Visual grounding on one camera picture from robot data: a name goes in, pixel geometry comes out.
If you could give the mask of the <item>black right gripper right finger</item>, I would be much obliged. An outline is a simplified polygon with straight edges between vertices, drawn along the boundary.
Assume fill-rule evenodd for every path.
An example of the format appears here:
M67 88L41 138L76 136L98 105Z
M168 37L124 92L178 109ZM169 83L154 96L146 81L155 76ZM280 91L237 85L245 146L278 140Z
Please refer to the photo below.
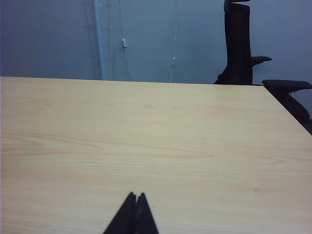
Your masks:
M141 193L141 195L137 199L134 213L133 233L159 233L145 193Z

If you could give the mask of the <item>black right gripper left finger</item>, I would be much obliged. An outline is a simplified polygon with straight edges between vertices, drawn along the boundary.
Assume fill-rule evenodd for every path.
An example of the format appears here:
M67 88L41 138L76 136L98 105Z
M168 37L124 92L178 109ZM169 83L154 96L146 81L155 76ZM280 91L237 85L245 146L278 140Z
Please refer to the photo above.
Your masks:
M133 230L136 195L130 192L111 220L104 234L131 234Z

